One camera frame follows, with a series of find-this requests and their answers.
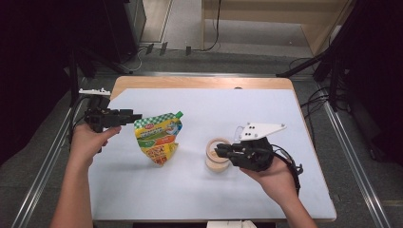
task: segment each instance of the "black stand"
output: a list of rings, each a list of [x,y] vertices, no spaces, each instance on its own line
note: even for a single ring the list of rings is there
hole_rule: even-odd
[[[87,56],[97,60],[101,64],[106,67],[109,67],[113,71],[119,74],[127,74],[123,69],[109,62],[107,59],[97,55],[93,51],[88,48],[83,47],[73,47],[70,51],[69,55],[69,76],[70,76],[70,85],[71,85],[71,101],[70,106],[73,106],[79,97],[79,88],[78,88],[78,74],[77,74],[77,65],[80,66],[80,69],[83,71],[85,77],[94,78],[95,77],[95,68],[92,63],[88,60]]]
[[[350,13],[344,25],[341,27],[339,33],[335,37],[332,44],[318,56],[302,63],[295,68],[292,68],[284,73],[276,74],[279,78],[289,78],[294,74],[302,71],[303,69],[312,66],[320,61],[319,66],[314,72],[314,79],[317,82],[322,82],[326,76],[331,73],[331,83],[329,91],[329,103],[334,111],[337,111],[336,105],[336,91],[338,78],[341,73],[343,73],[344,66],[341,61],[341,51],[343,51],[343,46],[346,43],[347,34],[350,33],[352,27],[355,25],[355,19],[364,11],[365,1],[357,0],[355,2],[355,7]]]

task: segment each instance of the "colorful chip bag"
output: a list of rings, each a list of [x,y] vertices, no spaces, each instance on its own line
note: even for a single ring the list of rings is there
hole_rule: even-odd
[[[167,113],[134,122],[137,143],[148,158],[159,165],[166,163],[178,147],[176,136],[182,129],[183,114]]]

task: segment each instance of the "metal frame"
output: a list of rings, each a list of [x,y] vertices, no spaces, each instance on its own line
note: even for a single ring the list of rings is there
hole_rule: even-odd
[[[187,77],[197,77],[197,76],[207,76],[207,77],[244,77],[244,78],[272,78],[276,77],[275,75],[267,75],[267,74],[225,74],[225,73],[180,73],[180,72],[142,72],[141,75],[148,76],[187,76]],[[312,76],[310,75],[298,75],[296,78],[293,78],[292,81],[309,81],[312,80]],[[337,137],[340,141],[344,154],[352,172],[355,176],[355,180],[357,181],[358,187],[361,190],[362,196],[367,203],[367,206],[370,210],[370,213],[374,219],[374,223],[376,227],[392,227],[389,223],[389,219],[381,205],[381,202],[369,181],[360,161],[357,157],[353,145],[350,142],[350,139],[344,129],[341,120],[338,117],[338,114],[335,113],[331,106],[326,103],[325,104],[326,112],[329,116],[329,119],[335,129]],[[48,154],[33,182],[32,186],[28,190],[24,202],[20,208],[20,211],[17,217],[12,224],[12,227],[27,227],[30,216],[39,201],[43,190],[48,182],[48,178],[51,174],[51,171],[59,158],[59,154],[61,151],[61,146],[63,145],[68,124],[69,124],[69,115],[71,109],[68,111],[60,130],[58,131],[55,140],[53,141],[52,146],[50,147]]]
[[[334,112],[329,103],[325,104],[325,110],[329,116],[329,120],[331,121],[333,128],[335,129],[335,133],[338,140],[340,141],[344,155],[346,156],[347,162],[352,169],[355,180],[358,184],[359,189],[361,190],[361,194],[365,202],[367,203],[368,209],[371,213],[371,216],[373,217],[376,227],[392,227],[385,213],[385,210],[383,209],[383,206],[374,190],[374,187],[368,179],[368,176],[365,173],[358,156],[356,155],[354,147],[349,139],[349,136],[347,135],[346,130],[344,129],[344,126],[338,114]]]

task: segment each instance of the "forearm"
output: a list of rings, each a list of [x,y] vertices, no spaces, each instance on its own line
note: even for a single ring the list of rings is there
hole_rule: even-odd
[[[88,168],[67,164],[50,227],[92,227]]]
[[[292,228],[310,228],[317,227],[314,220],[306,211],[299,198],[291,198],[287,203],[281,205],[285,217],[287,217],[288,224]]]

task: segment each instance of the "finger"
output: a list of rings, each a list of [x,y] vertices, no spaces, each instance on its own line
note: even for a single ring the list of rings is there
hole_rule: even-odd
[[[121,129],[122,129],[121,126],[110,127],[108,130],[102,132],[100,135],[102,135],[104,141],[107,141],[112,136],[119,134]]]

